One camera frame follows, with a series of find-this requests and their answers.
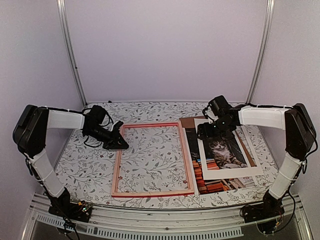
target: cat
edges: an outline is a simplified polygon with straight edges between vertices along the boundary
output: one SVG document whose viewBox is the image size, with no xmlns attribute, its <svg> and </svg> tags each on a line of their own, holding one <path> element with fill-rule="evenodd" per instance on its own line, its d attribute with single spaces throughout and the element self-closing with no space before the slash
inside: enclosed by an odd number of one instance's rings
<svg viewBox="0 0 320 240">
<path fill-rule="evenodd" d="M 248 167 L 247 164 L 242 163 L 231 154 L 228 146 L 223 140 L 211 140 L 209 142 L 209 147 L 213 152 L 215 163 L 220 169 Z"/>
</svg>

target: leaf pattern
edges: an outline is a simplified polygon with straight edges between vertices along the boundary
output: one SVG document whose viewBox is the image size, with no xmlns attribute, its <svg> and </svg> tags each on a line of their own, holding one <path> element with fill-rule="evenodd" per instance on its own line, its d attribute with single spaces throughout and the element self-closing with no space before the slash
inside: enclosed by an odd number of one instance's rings
<svg viewBox="0 0 320 240">
<path fill-rule="evenodd" d="M 115 103 L 100 103 L 111 117 L 115 120 L 121 120 L 124 123 L 152 123 L 152 122 L 172 122 L 178 121 L 179 118 L 201 116 L 201 111 L 207 106 L 206 102 L 115 102 Z M 171 197 L 151 197 L 151 198 L 113 198 L 111 197 L 111 185 L 114 171 L 114 164 L 116 159 L 116 151 L 105 150 L 102 146 L 97 148 L 87 147 L 83 144 L 81 131 L 75 131 L 69 143 L 67 144 L 64 153 L 56 169 L 58 178 L 65 185 L 71 194 L 71 198 L 75 201 L 86 200 L 88 202 L 99 205 L 113 205 L 120 207 L 132 208 L 150 208 L 150 209 L 185 209 L 185 208 L 215 208 L 223 206 L 233 206 L 244 203 L 251 203 L 262 200 L 262 197 L 269 186 L 275 180 L 278 169 L 272 158 L 268 147 L 256 126 L 244 127 L 249 135 L 248 139 L 252 142 L 254 151 L 257 154 L 258 161 L 261 164 L 264 175 L 256 176 L 258 185 L 253 187 L 241 188 L 237 191 L 223 191 L 218 193 L 204 194 L 204 195 L 188 195 L 188 196 L 171 196 Z M 248 147 L 248 142 L 242 132 L 241 128 L 237 129 L 240 138 L 251 154 L 252 150 Z M 159 131 L 154 136 L 153 143 L 143 142 L 139 138 L 143 132 L 135 133 L 136 136 L 128 140 L 131 148 L 129 152 L 133 157 L 127 161 L 128 167 L 132 171 L 123 172 L 122 179 L 127 179 L 127 184 L 136 189 L 136 183 L 141 183 L 141 178 L 138 172 L 142 168 L 146 169 L 143 175 L 148 178 L 162 179 L 161 184 L 152 184 L 150 181 L 144 181 L 142 191 L 149 191 L 151 188 L 164 189 L 162 184 L 172 184 L 172 178 L 167 178 L 169 175 L 167 169 L 178 168 L 171 163 L 166 163 L 165 153 L 171 152 L 171 157 L 174 161 L 179 160 L 179 153 L 173 152 L 173 146 L 165 144 L 166 138 L 170 135 L 165 133 L 165 129 Z M 100 143 L 91 138 L 88 141 L 89 145 L 97 146 Z M 150 151 L 154 161 L 144 161 L 141 164 L 139 161 L 140 155 L 143 152 Z"/>
</svg>

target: table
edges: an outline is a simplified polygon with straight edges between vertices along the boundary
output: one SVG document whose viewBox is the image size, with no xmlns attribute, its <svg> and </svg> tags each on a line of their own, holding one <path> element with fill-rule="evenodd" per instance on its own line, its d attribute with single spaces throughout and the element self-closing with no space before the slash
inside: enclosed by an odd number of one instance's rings
<svg viewBox="0 0 320 240">
<path fill-rule="evenodd" d="M 114 102 L 95 103 L 104 107 L 114 121 L 124 123 L 172 122 L 179 118 L 201 116 L 205 102 Z M 102 148 L 90 148 L 83 144 L 81 131 L 71 136 L 57 165 L 56 174 L 68 189 L 72 200 L 85 200 L 97 205 L 121 206 L 147 209 L 198 209 L 226 207 L 262 200 L 266 190 L 275 180 L 278 169 L 264 138 L 256 126 L 244 127 L 239 135 L 246 145 L 252 144 L 251 157 L 258 158 L 264 175 L 257 176 L 257 185 L 237 190 L 204 195 L 113 198 L 111 185 L 116 153 Z M 89 141 L 91 145 L 98 142 Z"/>
</svg>

